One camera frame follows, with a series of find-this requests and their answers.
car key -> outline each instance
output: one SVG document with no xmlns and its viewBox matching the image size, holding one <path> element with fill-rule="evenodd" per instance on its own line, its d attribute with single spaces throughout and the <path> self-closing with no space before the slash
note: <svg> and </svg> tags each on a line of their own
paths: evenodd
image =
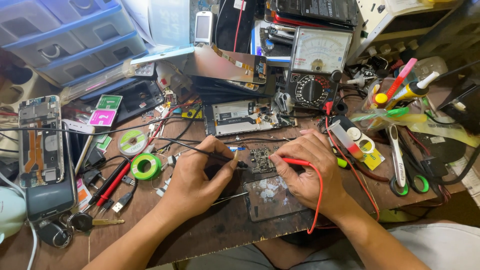
<svg viewBox="0 0 480 270">
<path fill-rule="evenodd" d="M 70 224 L 81 232 L 87 232 L 96 225 L 120 224 L 124 220 L 94 220 L 92 216 L 85 213 L 75 213 L 70 217 Z"/>
</svg>

plastic storage drawers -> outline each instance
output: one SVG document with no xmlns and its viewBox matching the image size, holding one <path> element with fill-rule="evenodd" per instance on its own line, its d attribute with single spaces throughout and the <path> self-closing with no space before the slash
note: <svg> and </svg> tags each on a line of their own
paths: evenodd
<svg viewBox="0 0 480 270">
<path fill-rule="evenodd" d="M 145 44 L 135 31 L 115 42 L 106 43 L 94 49 L 86 49 L 37 70 L 64 85 L 72 81 L 83 81 L 90 74 L 143 54 L 146 54 Z"/>
<path fill-rule="evenodd" d="M 0 1 L 0 46 L 59 28 L 61 22 L 35 0 Z"/>
<path fill-rule="evenodd" d="M 82 20 L 84 17 L 117 6 L 116 0 L 40 0 L 62 23 Z"/>
<path fill-rule="evenodd" d="M 117 5 L 43 35 L 3 46 L 3 49 L 37 68 L 115 41 L 134 30 L 126 11 Z"/>
</svg>

right hand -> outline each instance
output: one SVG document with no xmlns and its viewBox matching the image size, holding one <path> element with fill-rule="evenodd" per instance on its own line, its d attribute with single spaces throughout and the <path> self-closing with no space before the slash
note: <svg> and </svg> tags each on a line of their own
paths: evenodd
<svg viewBox="0 0 480 270">
<path fill-rule="evenodd" d="M 320 180 L 316 171 L 310 166 L 304 166 L 305 172 L 298 175 L 282 157 L 313 164 L 320 172 L 324 185 L 319 212 L 328 216 L 335 212 L 335 208 L 347 196 L 336 156 L 332 153 L 327 138 L 318 131 L 309 129 L 300 133 L 303 136 L 284 144 L 270 156 L 270 160 L 298 201 L 315 210 L 320 193 Z"/>
</svg>

wooden desk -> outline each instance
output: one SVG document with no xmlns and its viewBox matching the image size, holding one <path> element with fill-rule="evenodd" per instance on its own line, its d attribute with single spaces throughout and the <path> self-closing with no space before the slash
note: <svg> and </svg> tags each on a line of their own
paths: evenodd
<svg viewBox="0 0 480 270">
<path fill-rule="evenodd" d="M 141 124 L 142 120 L 131 121 L 122 127 L 129 127 Z M 186 126 L 187 121 L 169 120 L 165 129 L 165 137 L 177 136 Z M 282 138 L 296 137 L 300 134 L 298 130 L 315 128 L 316 121 L 310 119 L 299 119 L 299 126 L 295 128 L 282 128 L 269 132 L 253 133 L 240 135 L 240 138 L 263 137 L 263 138 Z M 106 157 L 118 155 L 117 143 L 123 132 L 112 134 L 113 141 L 107 149 Z M 183 136 L 185 139 L 202 140 L 205 138 L 204 124 L 195 122 L 187 133 Z M 234 140 L 234 137 L 224 138 L 222 140 Z M 156 147 L 164 145 L 165 141 L 156 140 Z M 262 141 L 248 141 L 245 143 L 249 149 L 280 146 L 283 143 L 272 143 Z M 385 156 L 386 160 L 375 169 L 374 173 L 380 176 L 390 178 L 393 175 L 392 161 L 390 157 L 390 147 L 387 145 L 376 144 L 376 148 Z M 173 145 L 168 152 L 172 155 L 183 150 L 183 147 Z M 248 150 L 240 152 L 241 160 L 249 162 Z M 108 176 L 118 165 L 120 160 L 109 164 L 103 169 L 103 174 Z M 166 180 L 171 169 L 167 169 L 161 179 Z M 342 170 L 343 185 L 347 192 L 368 212 L 374 212 L 364 191 L 350 171 Z M 364 177 L 359 173 L 364 181 L 366 188 L 371 192 L 373 199 L 379 209 L 391 209 L 403 205 L 408 205 L 436 197 L 432 191 L 420 195 L 410 192 L 406 197 L 396 197 L 392 194 L 388 184 L 379 183 Z M 152 188 L 161 186 L 160 180 L 154 180 L 152 183 L 141 181 L 135 196 L 129 206 L 124 209 L 119 216 L 109 210 L 103 218 L 125 220 L 121 225 L 97 226 L 92 230 L 90 236 L 78 233 L 74 236 L 72 243 L 66 249 L 57 249 L 44 243 L 39 245 L 36 253 L 33 269 L 35 270 L 78 270 L 85 266 L 89 261 L 100 254 L 106 247 L 115 242 L 132 228 L 154 205 L 160 200 Z M 114 200 L 118 200 L 126 192 L 131 190 L 130 185 L 122 183 L 113 195 Z M 456 184 L 447 187 L 451 193 L 464 190 L 462 184 Z M 234 177 L 231 183 L 224 191 L 225 195 L 238 194 L 241 191 L 239 178 Z M 249 220 L 243 198 L 238 197 L 219 205 L 211 207 L 206 213 L 195 217 L 169 235 L 156 250 L 149 267 L 161 265 L 173 261 L 184 260 L 212 252 L 232 248 L 240 245 L 246 245 L 265 239 L 274 238 L 288 233 L 294 233 L 306 230 L 312 225 L 313 213 L 305 211 L 258 223 L 252 223 Z M 326 224 L 325 218 L 319 219 L 318 224 Z M 32 248 L 31 231 L 27 227 L 14 236 L 7 238 L 0 245 L 0 269 L 25 269 L 28 264 Z"/>
</svg>

white cable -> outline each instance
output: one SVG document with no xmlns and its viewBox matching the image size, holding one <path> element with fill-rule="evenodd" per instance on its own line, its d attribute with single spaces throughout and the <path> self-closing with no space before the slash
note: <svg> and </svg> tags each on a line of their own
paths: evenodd
<svg viewBox="0 0 480 270">
<path fill-rule="evenodd" d="M 20 194 L 22 194 L 22 196 L 25 198 L 25 192 L 17 185 L 15 185 L 14 183 L 12 183 L 10 180 L 7 179 L 7 177 L 5 177 L 5 175 L 3 175 L 3 173 L 0 172 L 0 178 L 5 181 L 6 183 L 8 183 L 9 185 L 11 185 L 14 189 L 18 190 L 20 192 Z M 35 252 L 36 252 L 36 245 L 37 245 L 37 237 L 36 237 L 36 232 L 35 232 L 35 228 L 33 227 L 33 224 L 31 222 L 29 222 L 30 224 L 30 229 L 32 229 L 32 235 L 33 235 L 33 249 L 32 249 L 32 255 L 30 256 L 30 261 L 28 262 L 28 267 L 27 267 L 27 270 L 30 270 L 32 268 L 32 264 L 33 264 L 33 259 L 35 258 Z"/>
</svg>

